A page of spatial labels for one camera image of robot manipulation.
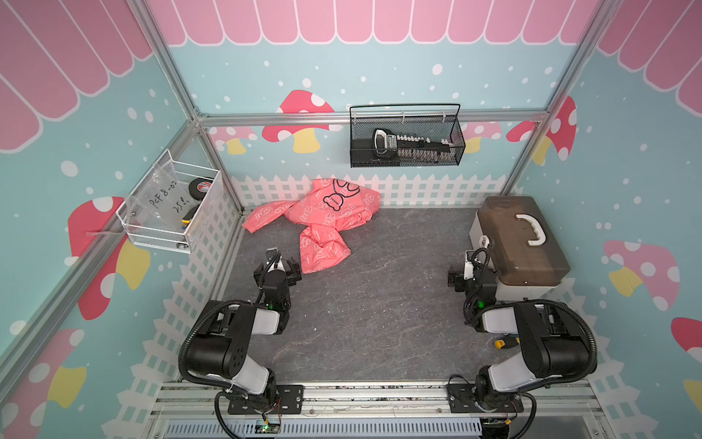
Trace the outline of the pink patterned kids jacket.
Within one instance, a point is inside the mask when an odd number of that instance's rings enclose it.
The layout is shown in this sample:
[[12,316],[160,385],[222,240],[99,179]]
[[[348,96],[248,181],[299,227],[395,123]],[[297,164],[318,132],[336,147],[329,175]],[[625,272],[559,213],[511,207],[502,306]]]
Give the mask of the pink patterned kids jacket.
[[367,224],[380,210],[375,190],[339,179],[316,179],[298,201],[275,201],[255,209],[243,228],[257,232],[281,217],[305,226],[300,235],[301,267],[313,274],[339,265],[351,250],[341,233]]

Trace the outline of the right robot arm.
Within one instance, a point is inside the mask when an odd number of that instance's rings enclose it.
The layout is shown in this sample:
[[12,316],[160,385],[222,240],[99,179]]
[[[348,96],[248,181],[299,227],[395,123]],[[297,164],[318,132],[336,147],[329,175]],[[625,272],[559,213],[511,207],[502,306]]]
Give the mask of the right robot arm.
[[518,408],[524,393],[554,384],[577,382],[598,366],[597,340],[589,324],[567,305],[548,299],[515,302],[497,300],[488,285],[497,272],[488,267],[490,250],[481,247],[464,254],[464,267],[448,274],[448,285],[464,294],[464,324],[478,333],[495,334],[498,349],[519,353],[482,367],[465,396],[450,383],[450,397],[489,413]]

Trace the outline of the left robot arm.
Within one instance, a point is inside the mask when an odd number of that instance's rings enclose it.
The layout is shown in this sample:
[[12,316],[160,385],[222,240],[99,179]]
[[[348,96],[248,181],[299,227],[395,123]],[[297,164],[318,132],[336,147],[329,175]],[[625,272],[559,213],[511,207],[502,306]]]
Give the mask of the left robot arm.
[[265,411],[277,404],[275,373],[249,356],[254,336],[283,333],[292,307],[290,288],[302,280],[300,263],[270,248],[253,273],[255,302],[210,300],[186,336],[178,370],[188,382],[218,387],[232,398]]

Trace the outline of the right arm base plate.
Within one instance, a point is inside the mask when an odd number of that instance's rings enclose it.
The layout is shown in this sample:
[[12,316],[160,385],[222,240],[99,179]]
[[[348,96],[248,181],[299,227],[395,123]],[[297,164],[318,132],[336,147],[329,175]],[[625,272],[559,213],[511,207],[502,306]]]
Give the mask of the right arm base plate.
[[523,413],[520,397],[512,393],[486,393],[479,396],[471,383],[458,382],[446,385],[452,413]]

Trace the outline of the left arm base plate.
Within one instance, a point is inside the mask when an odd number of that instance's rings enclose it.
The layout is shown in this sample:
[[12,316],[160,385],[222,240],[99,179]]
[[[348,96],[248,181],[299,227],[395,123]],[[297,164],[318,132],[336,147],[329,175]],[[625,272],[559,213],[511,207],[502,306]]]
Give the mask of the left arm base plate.
[[305,387],[303,385],[277,385],[274,391],[250,395],[248,399],[236,396],[229,401],[230,415],[300,414]]

